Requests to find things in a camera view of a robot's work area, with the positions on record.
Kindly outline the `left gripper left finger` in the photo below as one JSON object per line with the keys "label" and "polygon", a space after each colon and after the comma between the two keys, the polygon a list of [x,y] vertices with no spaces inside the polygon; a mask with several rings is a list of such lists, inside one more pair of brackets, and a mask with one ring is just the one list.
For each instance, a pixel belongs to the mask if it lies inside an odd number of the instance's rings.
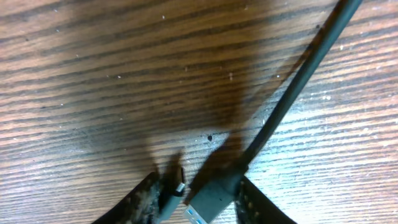
{"label": "left gripper left finger", "polygon": [[93,224],[153,224],[159,221],[160,177],[151,172]]}

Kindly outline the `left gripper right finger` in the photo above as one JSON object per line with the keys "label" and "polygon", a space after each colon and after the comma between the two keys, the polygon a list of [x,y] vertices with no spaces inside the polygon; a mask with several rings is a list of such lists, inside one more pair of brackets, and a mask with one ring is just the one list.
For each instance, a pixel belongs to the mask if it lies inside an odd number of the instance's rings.
{"label": "left gripper right finger", "polygon": [[240,181],[234,205],[239,224],[296,224],[247,177]]}

